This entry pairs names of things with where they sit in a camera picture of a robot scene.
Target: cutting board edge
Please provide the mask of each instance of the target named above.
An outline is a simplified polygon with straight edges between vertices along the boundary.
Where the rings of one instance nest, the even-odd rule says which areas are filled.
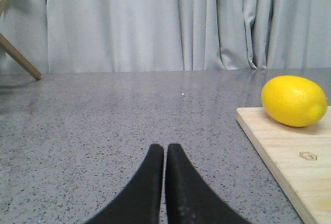
[[[260,157],[262,158],[263,162],[267,165],[267,168],[273,175],[273,177],[276,179],[279,186],[282,188],[283,192],[286,194],[288,199],[290,200],[292,206],[295,208],[295,210],[300,215],[301,219],[305,224],[318,224],[316,219],[313,217],[313,215],[309,212],[309,210],[306,208],[304,202],[300,199],[300,197],[295,193],[294,189],[291,187],[290,183],[286,180],[286,178],[283,176],[283,174],[280,172],[278,167],[273,164],[271,161],[271,157],[269,156],[268,152],[259,144],[257,138],[253,135],[250,128],[246,125],[243,118],[240,115],[241,109],[247,109],[247,108],[237,108],[236,110],[236,120],[243,129],[244,133],[254,146],[255,150],[259,153]],[[292,202],[300,202],[298,206],[295,206]]]

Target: wooden easel leg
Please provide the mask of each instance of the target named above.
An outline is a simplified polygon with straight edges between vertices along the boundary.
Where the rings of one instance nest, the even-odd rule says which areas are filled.
[[[0,34],[0,47],[36,80],[41,79],[40,72],[2,34]]]

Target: countertop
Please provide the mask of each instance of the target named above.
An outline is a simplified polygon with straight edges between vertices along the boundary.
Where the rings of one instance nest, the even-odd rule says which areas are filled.
[[[260,107],[263,85],[281,74],[331,95],[331,69],[1,75],[0,223],[83,223],[125,187],[152,143],[165,152],[180,143],[253,224],[302,223],[235,119],[239,107]]]

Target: wooden cutting board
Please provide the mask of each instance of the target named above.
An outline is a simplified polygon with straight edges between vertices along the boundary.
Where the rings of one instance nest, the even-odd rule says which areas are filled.
[[[331,223],[331,107],[315,125],[294,128],[264,108],[238,108],[237,121],[305,224]]]

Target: gray curtain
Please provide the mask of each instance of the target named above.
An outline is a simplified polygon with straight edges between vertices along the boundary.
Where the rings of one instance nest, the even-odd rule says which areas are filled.
[[[331,67],[331,0],[10,0],[0,28],[43,73]]]

